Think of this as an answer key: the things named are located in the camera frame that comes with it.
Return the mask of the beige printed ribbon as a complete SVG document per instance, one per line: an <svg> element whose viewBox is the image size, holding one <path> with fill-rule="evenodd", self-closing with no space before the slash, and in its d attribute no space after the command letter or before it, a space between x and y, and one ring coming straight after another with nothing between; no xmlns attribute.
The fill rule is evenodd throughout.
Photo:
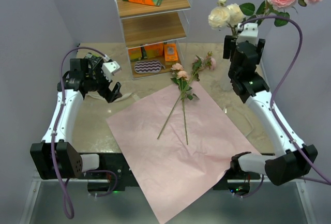
<svg viewBox="0 0 331 224"><path fill-rule="evenodd" d="M105 101L105 99L103 97L101 97L98 93L90 92L90 93L87 93L86 95L89 97L92 97L94 99ZM126 93L122 97L114 100L114 102L124 101L126 99L133 99L134 101L139 101L140 97L135 93Z"/></svg>

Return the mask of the white rose stem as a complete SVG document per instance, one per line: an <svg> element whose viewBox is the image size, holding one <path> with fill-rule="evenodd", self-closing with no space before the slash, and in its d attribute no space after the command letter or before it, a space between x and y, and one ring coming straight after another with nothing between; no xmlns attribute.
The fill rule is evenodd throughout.
<svg viewBox="0 0 331 224"><path fill-rule="evenodd" d="M245 15L238 4L227 5L227 0L217 0L217 6L208 15L208 24L212 29L228 27L233 37L238 37L237 26L244 22Z"/></svg>

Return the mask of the pink wrapping paper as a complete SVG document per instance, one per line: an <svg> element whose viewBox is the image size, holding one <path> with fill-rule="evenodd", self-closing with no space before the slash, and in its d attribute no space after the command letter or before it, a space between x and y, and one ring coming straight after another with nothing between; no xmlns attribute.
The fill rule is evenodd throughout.
<svg viewBox="0 0 331 224"><path fill-rule="evenodd" d="M186 100L186 144L179 89L170 85L107 119L152 211L166 223L212 188L231 158L256 152L200 83Z"/></svg>

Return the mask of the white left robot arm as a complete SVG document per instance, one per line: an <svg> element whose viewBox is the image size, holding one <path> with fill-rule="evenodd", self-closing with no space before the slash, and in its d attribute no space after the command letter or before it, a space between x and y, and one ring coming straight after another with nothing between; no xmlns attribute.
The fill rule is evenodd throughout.
<svg viewBox="0 0 331 224"><path fill-rule="evenodd" d="M109 89L112 76L120 65L102 57L72 58L70 69L57 85L57 104L46 134L41 142L31 145L30 154L43 180L78 178L89 171L94 178L103 178L107 166L98 154L82 155L72 146L72 132L79 108L89 92L97 92L106 102L121 98L121 84Z"/></svg>

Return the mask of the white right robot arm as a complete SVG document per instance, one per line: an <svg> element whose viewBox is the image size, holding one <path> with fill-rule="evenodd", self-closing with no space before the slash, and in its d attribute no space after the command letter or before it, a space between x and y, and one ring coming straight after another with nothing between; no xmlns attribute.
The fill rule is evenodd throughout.
<svg viewBox="0 0 331 224"><path fill-rule="evenodd" d="M224 39L223 58L230 60L228 76L233 91L260 119L274 147L274 155L243 152L234 155L230 172L241 179L248 172L266 175L276 186L307 175L318 151L314 145L306 145L292 130L275 103L265 80L256 72L265 40L257 45L248 41L236 43L227 35Z"/></svg>

